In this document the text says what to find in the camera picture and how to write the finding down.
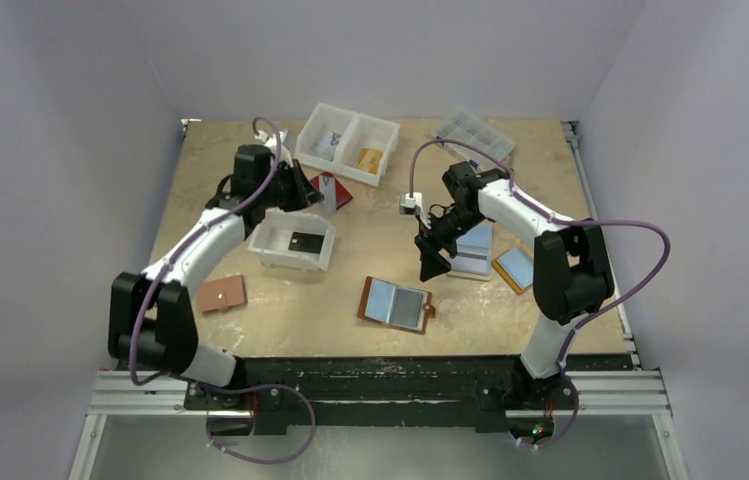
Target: black card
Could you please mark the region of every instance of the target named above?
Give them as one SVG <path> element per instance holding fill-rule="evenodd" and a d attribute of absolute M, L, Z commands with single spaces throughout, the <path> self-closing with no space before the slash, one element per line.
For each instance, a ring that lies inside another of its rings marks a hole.
<path fill-rule="evenodd" d="M 324 235 L 314 233 L 292 232 L 292 240 L 289 242 L 289 250 L 293 252 L 321 253 L 324 245 Z"/>

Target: white enclosure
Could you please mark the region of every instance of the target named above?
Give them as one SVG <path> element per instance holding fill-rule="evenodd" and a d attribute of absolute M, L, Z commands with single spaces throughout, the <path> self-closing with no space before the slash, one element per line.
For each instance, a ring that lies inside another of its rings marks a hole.
<path fill-rule="evenodd" d="M 692 476 L 749 478 L 749 1 L 299 3 L 0 0 L 0 478 L 67 476 L 180 119 L 320 102 L 579 120 L 599 215 L 674 241 L 628 314 Z M 607 235 L 624 291 L 658 243 Z"/>

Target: white cardboard box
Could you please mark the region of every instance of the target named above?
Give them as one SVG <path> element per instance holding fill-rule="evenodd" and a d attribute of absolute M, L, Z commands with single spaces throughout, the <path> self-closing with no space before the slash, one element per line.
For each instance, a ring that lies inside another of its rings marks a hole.
<path fill-rule="evenodd" d="M 319 103 L 300 131 L 295 158 L 304 165 L 376 187 L 397 147 L 399 131 L 398 123 Z M 341 135 L 332 160 L 314 154 L 315 147 L 330 132 Z M 376 174 L 356 168 L 363 148 L 383 152 Z"/>

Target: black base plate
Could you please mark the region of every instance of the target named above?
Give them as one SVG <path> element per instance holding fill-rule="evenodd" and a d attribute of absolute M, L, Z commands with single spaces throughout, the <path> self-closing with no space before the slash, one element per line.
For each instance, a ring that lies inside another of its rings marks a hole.
<path fill-rule="evenodd" d="M 517 355 L 449 357 L 248 358 L 247 383 L 298 388 L 312 402 L 318 425 L 473 427 L 510 429 L 505 411 L 542 409 L 505 400 Z M 569 371 L 632 371 L 629 355 L 569 355 Z M 562 386 L 552 390 L 557 409 L 571 408 Z M 186 395 L 187 410 L 241 409 L 238 398 Z M 304 405 L 289 392 L 258 394 L 257 435 L 284 434 L 308 425 Z"/>

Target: open wallet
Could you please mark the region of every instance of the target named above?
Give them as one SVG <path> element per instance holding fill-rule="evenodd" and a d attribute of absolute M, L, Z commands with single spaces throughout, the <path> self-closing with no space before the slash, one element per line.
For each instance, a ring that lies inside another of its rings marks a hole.
<path fill-rule="evenodd" d="M 366 277 L 357 316 L 387 327 L 424 333 L 427 319 L 436 315 L 432 297 L 430 292 Z"/>

